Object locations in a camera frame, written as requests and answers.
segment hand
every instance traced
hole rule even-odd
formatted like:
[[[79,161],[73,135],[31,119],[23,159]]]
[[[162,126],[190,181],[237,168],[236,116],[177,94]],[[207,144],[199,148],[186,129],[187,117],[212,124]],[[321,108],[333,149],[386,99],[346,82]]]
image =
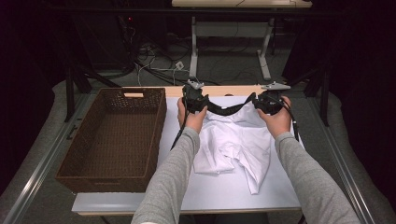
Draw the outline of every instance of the hand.
[[[291,101],[288,97],[282,96],[282,98],[288,105],[291,105]],[[264,114],[260,109],[257,109],[257,112],[260,118],[267,123],[268,131],[270,131],[274,138],[277,138],[282,133],[290,132],[291,117],[285,108],[282,108],[273,116]]]
[[[184,117],[186,115],[186,107],[183,105],[182,100],[183,98],[179,98],[177,101],[177,107],[178,107],[177,119],[180,126],[183,124]],[[186,120],[186,127],[192,128],[197,133],[199,133],[202,129],[204,118],[206,116],[206,111],[207,111],[207,106],[205,106],[204,109],[198,114],[189,113]]]

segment folded white cloth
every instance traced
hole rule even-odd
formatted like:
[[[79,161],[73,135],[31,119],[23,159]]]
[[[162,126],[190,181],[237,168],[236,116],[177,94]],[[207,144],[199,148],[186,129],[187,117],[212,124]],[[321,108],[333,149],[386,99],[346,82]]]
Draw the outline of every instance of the folded white cloth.
[[[250,193],[259,192],[270,163],[271,134],[252,103],[226,117],[208,111],[200,138],[193,164],[196,174],[230,171],[232,160],[237,160],[247,174]]]

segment brown wicker basket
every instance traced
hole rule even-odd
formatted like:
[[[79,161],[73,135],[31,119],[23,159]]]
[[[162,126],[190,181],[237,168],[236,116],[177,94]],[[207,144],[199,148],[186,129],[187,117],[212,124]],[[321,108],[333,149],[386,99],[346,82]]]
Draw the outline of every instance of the brown wicker basket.
[[[165,115],[165,88],[101,89],[55,178],[74,192],[146,191]]]

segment white table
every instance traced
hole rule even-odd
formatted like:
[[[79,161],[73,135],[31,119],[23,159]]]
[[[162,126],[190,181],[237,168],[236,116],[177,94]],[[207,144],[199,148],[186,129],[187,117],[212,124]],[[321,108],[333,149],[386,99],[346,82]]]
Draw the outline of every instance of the white table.
[[[255,7],[255,8],[310,8],[312,3],[303,0],[173,0],[173,7]],[[197,36],[262,37],[262,48],[257,50],[262,76],[271,80],[265,52],[273,30],[274,19],[269,22],[218,22],[191,20],[192,53],[190,77],[196,77],[198,65]]]
[[[213,103],[235,105],[246,100],[253,91],[260,93],[260,86],[204,87]],[[214,97],[215,94],[233,93],[242,96]],[[166,157],[177,135],[177,98],[181,88],[167,88],[167,114],[160,143],[158,164]],[[131,215],[142,202],[145,193],[79,193],[72,211],[82,216]],[[198,175],[192,170],[189,186],[181,207],[183,214],[208,214],[228,212],[259,212],[274,210],[298,210],[300,203],[294,189],[271,148],[271,162],[260,192],[251,195],[243,168],[235,164],[228,174]]]

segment gray sleeve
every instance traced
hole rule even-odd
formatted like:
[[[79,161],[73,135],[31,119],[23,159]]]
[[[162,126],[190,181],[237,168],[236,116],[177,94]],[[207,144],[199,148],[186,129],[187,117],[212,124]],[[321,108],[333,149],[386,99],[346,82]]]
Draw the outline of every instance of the gray sleeve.
[[[134,214],[133,224],[178,223],[192,162],[199,145],[198,133],[186,127],[175,147],[151,178],[146,196]]]
[[[307,223],[360,223],[344,192],[291,133],[276,138],[276,152]]]

